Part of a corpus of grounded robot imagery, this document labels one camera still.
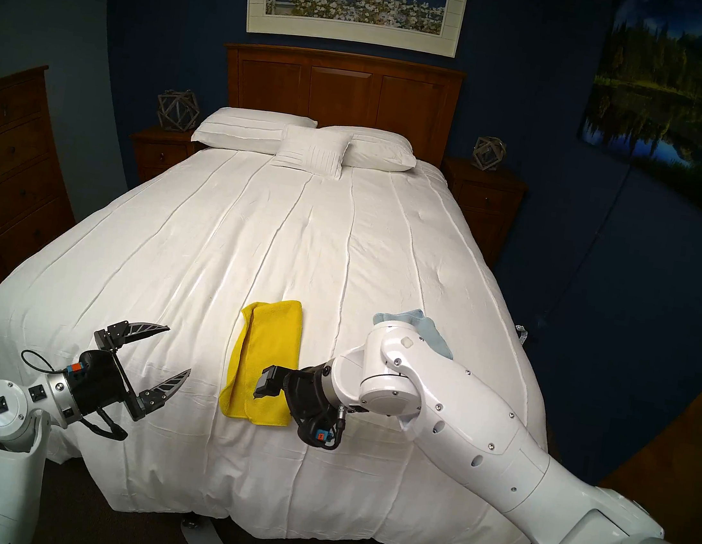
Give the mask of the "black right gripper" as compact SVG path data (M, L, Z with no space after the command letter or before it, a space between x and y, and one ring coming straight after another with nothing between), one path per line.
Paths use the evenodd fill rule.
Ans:
M277 397L283 390L297 435L309 447L336 450L343 439L348 408L333 387L333 370L307 367L291 371L271 365L255 385L254 399Z

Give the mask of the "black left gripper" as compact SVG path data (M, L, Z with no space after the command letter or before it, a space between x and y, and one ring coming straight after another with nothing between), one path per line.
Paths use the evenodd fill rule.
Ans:
M86 350L78 362L69 365L67 385L81 415L96 413L110 404L123 403L133 421L160 409L188 379L191 369L183 370L159 384L135 393L115 353L125 344L169 331L160 324L120 321L95 331L95 343L103 352Z

